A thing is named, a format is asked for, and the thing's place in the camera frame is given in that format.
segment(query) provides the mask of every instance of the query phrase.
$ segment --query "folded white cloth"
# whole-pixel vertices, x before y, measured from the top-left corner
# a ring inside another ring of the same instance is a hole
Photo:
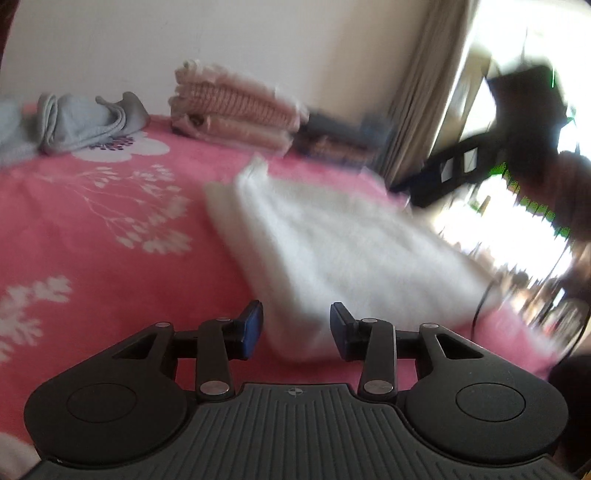
[[[265,309],[272,348],[292,361],[337,357],[330,305],[402,330],[469,322],[491,281],[393,206],[273,179],[254,158],[231,185],[205,186],[209,215]],[[500,303],[494,290],[482,314]]]
[[[0,479],[17,480],[39,463],[35,449],[8,433],[0,433]]]

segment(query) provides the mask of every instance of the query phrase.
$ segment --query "white wall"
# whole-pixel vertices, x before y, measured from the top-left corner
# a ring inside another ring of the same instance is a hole
[[[174,69],[216,62],[346,118],[387,108],[429,0],[21,0],[0,93],[133,90],[168,113]]]

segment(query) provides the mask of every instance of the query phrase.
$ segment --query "beige curtain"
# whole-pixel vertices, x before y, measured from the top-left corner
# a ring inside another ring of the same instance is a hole
[[[390,109],[397,129],[379,165],[386,184],[421,170],[445,113],[479,0],[433,0]]]

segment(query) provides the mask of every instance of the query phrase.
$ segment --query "black cable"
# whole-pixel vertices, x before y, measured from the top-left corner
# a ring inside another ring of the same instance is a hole
[[[474,320],[472,320],[472,332],[470,333],[470,340],[472,342],[474,342],[474,331],[476,330],[476,321],[478,320],[478,316],[480,315],[480,311],[482,310],[482,306],[484,305],[484,302],[488,298],[488,295],[491,292],[492,287],[494,287],[495,285],[496,285],[496,280],[495,279],[491,280],[491,282],[488,284],[486,290],[482,294],[482,298],[480,299],[480,303],[478,304],[478,308],[476,308],[476,313],[474,314]]]
[[[564,362],[568,357],[570,357],[574,350],[579,346],[579,342],[581,341],[581,338],[583,338],[583,335],[585,334],[585,332],[587,331],[587,328],[589,327],[589,321],[591,320],[591,308],[589,308],[587,310],[587,319],[585,320],[584,325],[581,328],[581,331],[579,332],[579,335],[577,336],[577,339],[574,341],[573,346],[570,347],[569,351],[567,353],[564,354],[564,356],[560,359],[560,362],[558,362],[558,364],[560,365],[562,362]]]

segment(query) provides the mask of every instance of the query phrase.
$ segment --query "folded blanket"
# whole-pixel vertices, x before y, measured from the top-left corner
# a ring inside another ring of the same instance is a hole
[[[190,60],[175,72],[177,96],[169,100],[173,118],[223,115],[297,132],[308,118],[307,109],[261,82],[218,65]]]
[[[39,151],[56,155],[79,150],[136,132],[150,116],[137,96],[95,102],[75,95],[41,95],[37,111],[23,114],[13,99],[0,99],[0,167],[9,166]]]
[[[265,306],[265,331],[293,361],[337,357],[330,305],[399,329],[469,322],[491,278],[405,212],[270,178],[254,159],[230,186],[205,186],[208,213]],[[481,314],[500,303],[493,289]]]
[[[199,140],[228,147],[265,150],[279,156],[285,155],[293,142],[291,135],[284,130],[218,115],[183,115],[173,119],[173,128]]]

